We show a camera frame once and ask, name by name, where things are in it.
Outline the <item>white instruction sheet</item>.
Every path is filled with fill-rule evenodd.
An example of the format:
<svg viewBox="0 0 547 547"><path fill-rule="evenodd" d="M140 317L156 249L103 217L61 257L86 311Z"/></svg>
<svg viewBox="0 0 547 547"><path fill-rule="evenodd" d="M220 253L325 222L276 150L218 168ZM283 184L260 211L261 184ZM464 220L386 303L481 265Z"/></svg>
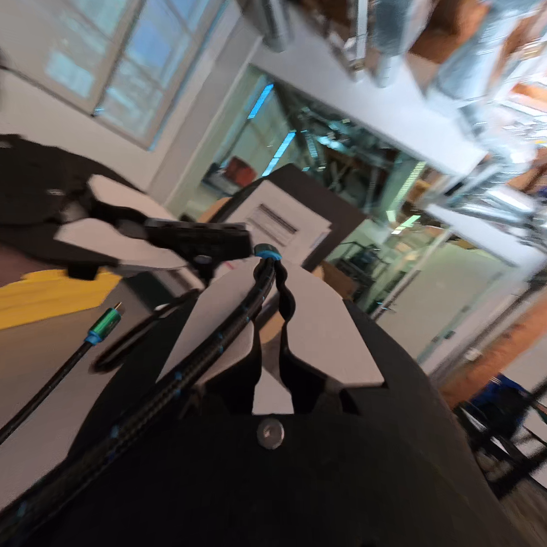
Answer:
<svg viewBox="0 0 547 547"><path fill-rule="evenodd" d="M226 222L243 223L252 246L273 246L284 259L298 265L303 265L330 234L332 224L268 180L262 181Z"/></svg>

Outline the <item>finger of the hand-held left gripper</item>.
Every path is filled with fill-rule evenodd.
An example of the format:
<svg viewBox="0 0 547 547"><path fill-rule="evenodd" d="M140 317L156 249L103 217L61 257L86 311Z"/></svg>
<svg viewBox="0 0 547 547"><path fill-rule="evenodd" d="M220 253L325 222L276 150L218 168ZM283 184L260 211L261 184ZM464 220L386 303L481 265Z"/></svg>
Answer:
<svg viewBox="0 0 547 547"><path fill-rule="evenodd" d="M87 183L99 206L116 217L147 221L176 221L176 217L146 193L102 175L93 175Z"/></svg>
<svg viewBox="0 0 547 547"><path fill-rule="evenodd" d="M124 236L111 224L93 218L62 225L55 241L115 258L124 272L172 271L186 266L173 251Z"/></svg>

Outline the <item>yellow block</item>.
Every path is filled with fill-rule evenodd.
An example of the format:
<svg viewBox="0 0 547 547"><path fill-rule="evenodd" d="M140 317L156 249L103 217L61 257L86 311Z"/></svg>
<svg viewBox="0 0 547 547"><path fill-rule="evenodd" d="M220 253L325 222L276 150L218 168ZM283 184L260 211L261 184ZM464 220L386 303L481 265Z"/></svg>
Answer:
<svg viewBox="0 0 547 547"><path fill-rule="evenodd" d="M1 330L96 308L121 279L104 269L93 281L71 278L65 270L25 274L1 287Z"/></svg>

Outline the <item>large window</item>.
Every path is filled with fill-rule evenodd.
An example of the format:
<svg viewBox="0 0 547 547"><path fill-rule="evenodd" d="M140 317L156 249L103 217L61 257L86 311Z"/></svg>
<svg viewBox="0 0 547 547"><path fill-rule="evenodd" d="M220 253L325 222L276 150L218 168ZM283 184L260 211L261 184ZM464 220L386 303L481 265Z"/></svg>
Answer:
<svg viewBox="0 0 547 547"><path fill-rule="evenodd" d="M226 1L1 1L1 66L149 148Z"/></svg>

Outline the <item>black sign stand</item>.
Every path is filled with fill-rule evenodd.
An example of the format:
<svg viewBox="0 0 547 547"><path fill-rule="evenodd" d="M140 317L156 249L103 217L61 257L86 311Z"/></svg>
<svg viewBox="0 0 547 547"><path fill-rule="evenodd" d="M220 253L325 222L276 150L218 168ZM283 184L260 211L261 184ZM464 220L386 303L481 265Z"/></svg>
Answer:
<svg viewBox="0 0 547 547"><path fill-rule="evenodd" d="M270 181L296 201L330 221L330 233L318 244L314 251L303 262L303 269L312 272L326 257L342 243L366 216L358 208L328 190L308 172L302 171L295 164L284 165L269 175L259 178L249 186L239 190L229 198L212 216L212 222L228 222L229 216L255 191L263 180Z"/></svg>

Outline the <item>black metal frame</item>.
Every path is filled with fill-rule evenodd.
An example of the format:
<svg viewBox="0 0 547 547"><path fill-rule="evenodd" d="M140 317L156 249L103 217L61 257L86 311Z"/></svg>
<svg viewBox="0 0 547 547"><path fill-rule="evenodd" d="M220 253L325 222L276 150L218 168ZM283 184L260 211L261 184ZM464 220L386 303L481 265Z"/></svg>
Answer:
<svg viewBox="0 0 547 547"><path fill-rule="evenodd" d="M473 455L493 456L510 466L499 478L486 478L498 500L546 464L546 440L524 426L532 410L546 423L546 406L540 404L545 395L546 379L527 391L499 373L471 400L454 409Z"/></svg>

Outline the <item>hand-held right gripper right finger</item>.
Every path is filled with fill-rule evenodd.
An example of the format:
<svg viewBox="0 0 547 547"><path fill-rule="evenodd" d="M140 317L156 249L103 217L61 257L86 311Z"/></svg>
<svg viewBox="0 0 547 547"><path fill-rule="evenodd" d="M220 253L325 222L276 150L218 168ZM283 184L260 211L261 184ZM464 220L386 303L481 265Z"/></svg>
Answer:
<svg viewBox="0 0 547 547"><path fill-rule="evenodd" d="M310 414L323 395L379 388L385 378L344 299L290 262L274 262L283 318L279 375L295 414Z"/></svg>

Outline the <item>silver ventilation duct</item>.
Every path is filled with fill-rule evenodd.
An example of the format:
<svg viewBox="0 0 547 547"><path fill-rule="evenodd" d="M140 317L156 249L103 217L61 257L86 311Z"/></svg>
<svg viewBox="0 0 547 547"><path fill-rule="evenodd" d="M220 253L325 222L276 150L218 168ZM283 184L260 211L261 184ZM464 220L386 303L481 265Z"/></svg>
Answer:
<svg viewBox="0 0 547 547"><path fill-rule="evenodd" d="M408 13L411 1L375 1L373 14L373 47L379 54L375 83L389 87L403 61L406 44Z"/></svg>
<svg viewBox="0 0 547 547"><path fill-rule="evenodd" d="M264 44L274 52L286 51L293 42L287 1L254 1Z"/></svg>

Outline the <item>silver hdmi hub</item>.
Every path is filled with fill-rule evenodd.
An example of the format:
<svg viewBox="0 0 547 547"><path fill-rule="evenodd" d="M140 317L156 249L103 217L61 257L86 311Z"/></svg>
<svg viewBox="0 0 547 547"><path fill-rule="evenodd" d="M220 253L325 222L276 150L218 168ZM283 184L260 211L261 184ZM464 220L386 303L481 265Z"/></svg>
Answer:
<svg viewBox="0 0 547 547"><path fill-rule="evenodd" d="M171 250L188 262L208 256L212 262L223 263L253 254L250 232L244 223L148 219L143 229L150 244Z"/></svg>

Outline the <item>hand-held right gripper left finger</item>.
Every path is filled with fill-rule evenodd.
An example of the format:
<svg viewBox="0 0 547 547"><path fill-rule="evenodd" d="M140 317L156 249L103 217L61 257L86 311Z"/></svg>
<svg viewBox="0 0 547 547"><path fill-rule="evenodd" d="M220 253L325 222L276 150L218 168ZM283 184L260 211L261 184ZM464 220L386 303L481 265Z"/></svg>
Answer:
<svg viewBox="0 0 547 547"><path fill-rule="evenodd" d="M158 382L172 372L201 343L206 341L241 304L254 286L254 270L260 259L243 260L228 270L198 297L166 362ZM263 372L263 353L259 331L248 323L236 340L224 348L194 387L175 396L163 415L184 414L185 405L197 406L190 414L252 415L256 386Z"/></svg>

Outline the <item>red box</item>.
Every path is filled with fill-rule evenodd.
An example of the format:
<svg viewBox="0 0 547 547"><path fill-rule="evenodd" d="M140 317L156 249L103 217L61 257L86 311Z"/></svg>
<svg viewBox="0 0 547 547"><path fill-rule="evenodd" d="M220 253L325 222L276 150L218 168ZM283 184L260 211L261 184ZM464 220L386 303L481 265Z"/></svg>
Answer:
<svg viewBox="0 0 547 547"><path fill-rule="evenodd" d="M246 161L237 156L233 156L224 168L224 176L238 187L245 188L255 181L256 170Z"/></svg>

